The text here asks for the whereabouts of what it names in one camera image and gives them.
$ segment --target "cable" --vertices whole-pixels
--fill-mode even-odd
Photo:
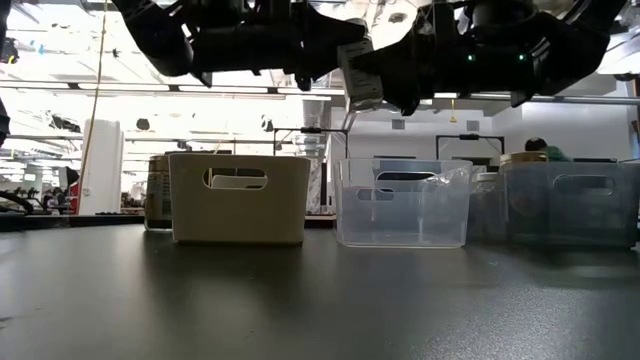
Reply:
[[[104,38],[107,33],[107,11],[109,10],[109,0],[104,0],[102,10],[102,32],[100,33],[100,54],[98,56],[98,82],[96,92],[93,97],[93,109],[91,110],[91,119],[89,120],[89,134],[87,135],[87,143],[84,144],[84,156],[82,157],[82,165],[80,165],[80,180],[78,181],[78,208],[77,214],[80,214],[80,204],[82,202],[82,183],[84,182],[84,174],[87,168],[87,159],[91,149],[91,137],[93,136],[93,124],[96,120],[96,109],[98,108],[98,95],[100,94],[100,81],[102,80],[102,53],[104,52]]]

